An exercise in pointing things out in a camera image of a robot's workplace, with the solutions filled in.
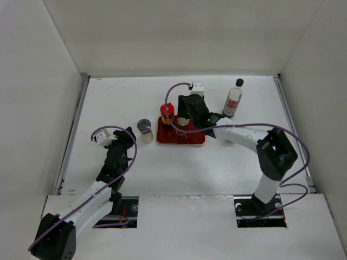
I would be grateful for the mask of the red-capped sauce jar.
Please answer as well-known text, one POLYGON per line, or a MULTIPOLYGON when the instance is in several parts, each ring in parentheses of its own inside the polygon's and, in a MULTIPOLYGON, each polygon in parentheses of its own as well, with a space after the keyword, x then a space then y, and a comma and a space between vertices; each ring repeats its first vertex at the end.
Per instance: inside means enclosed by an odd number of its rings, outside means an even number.
POLYGON ((162 123, 164 125, 170 125, 170 122, 173 122, 175 108, 171 103, 162 104, 160 107, 160 114, 162 123))

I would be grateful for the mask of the black-capped white bottle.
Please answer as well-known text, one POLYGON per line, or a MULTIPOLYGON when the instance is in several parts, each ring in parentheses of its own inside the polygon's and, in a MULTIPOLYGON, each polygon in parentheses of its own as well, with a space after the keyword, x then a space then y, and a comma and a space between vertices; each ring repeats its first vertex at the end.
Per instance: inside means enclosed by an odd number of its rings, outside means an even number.
POLYGON ((189 124, 190 120, 182 117, 177 118, 177 124, 179 126, 187 126, 189 124))

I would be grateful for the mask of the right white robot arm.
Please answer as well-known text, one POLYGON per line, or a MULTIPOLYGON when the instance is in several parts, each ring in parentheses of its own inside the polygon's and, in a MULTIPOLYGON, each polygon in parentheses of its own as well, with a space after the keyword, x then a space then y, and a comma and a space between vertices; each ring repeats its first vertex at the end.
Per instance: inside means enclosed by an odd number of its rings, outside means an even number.
POLYGON ((208 110, 204 97, 198 94, 180 95, 179 118, 189 119, 204 135, 229 141, 253 151, 258 156, 262 176, 252 194, 252 209, 264 214, 271 208, 271 201, 286 172, 298 155, 283 129, 273 127, 269 131, 251 127, 236 127, 236 123, 222 114, 208 110))

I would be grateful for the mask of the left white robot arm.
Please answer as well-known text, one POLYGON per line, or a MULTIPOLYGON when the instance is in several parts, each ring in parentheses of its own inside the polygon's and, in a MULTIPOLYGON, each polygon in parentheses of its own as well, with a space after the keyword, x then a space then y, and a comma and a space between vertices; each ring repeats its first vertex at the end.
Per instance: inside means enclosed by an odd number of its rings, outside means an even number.
POLYGON ((131 127, 117 126, 107 136, 107 126, 92 133, 91 139, 106 149, 106 159, 100 173, 87 191, 63 211, 42 217, 34 242, 28 250, 38 259, 72 259, 78 238, 105 215, 116 216, 121 211, 121 188, 134 163, 128 157, 130 148, 137 148, 131 127))

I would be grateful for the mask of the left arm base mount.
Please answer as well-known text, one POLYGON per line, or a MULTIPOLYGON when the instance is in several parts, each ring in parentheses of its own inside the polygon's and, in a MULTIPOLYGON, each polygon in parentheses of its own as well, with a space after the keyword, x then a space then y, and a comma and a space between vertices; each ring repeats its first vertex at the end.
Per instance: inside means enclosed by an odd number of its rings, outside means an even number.
POLYGON ((102 217, 94 226, 99 229, 131 229, 137 227, 139 197, 122 197, 111 213, 102 217))

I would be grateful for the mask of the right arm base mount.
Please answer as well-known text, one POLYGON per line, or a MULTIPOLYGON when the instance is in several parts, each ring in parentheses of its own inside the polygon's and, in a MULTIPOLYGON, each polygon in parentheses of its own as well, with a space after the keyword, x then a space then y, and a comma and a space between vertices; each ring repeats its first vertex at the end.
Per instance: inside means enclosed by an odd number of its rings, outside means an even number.
POLYGON ((287 223, 279 196, 268 204, 255 202, 251 196, 234 197, 238 228, 286 228, 287 223))

